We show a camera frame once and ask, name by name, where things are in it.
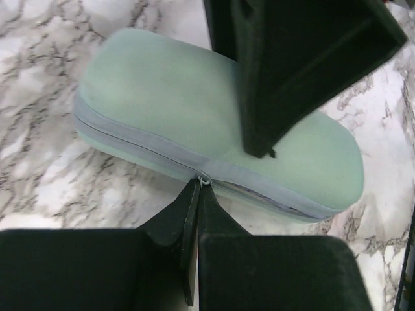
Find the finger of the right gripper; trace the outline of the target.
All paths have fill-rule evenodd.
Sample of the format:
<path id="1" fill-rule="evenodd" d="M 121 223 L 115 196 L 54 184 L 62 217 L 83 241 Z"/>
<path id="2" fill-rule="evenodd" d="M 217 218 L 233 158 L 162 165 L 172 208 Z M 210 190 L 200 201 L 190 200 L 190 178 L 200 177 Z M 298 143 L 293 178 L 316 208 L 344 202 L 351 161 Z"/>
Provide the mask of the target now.
<path id="1" fill-rule="evenodd" d="M 243 148 L 258 158 L 407 42 L 382 1 L 205 1 L 204 10 L 213 51 L 237 63 Z"/>

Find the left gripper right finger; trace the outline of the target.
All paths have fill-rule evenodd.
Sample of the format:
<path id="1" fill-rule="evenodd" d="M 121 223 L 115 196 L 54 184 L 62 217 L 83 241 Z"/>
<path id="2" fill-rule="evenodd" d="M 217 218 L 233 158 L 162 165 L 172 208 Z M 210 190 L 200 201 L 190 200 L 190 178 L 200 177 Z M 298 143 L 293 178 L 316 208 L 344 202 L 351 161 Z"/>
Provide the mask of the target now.
<path id="1" fill-rule="evenodd" d="M 348 245 L 332 236 L 252 235 L 205 186 L 198 201 L 201 310 L 371 310 Z"/>

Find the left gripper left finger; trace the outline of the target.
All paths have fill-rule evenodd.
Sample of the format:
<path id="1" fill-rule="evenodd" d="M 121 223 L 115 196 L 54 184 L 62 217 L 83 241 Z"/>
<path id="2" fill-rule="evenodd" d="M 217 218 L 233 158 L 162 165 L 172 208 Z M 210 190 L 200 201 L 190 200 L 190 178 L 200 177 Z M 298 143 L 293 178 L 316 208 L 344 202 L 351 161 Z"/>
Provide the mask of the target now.
<path id="1" fill-rule="evenodd" d="M 185 310 L 200 184 L 133 229 L 1 232 L 2 310 Z"/>

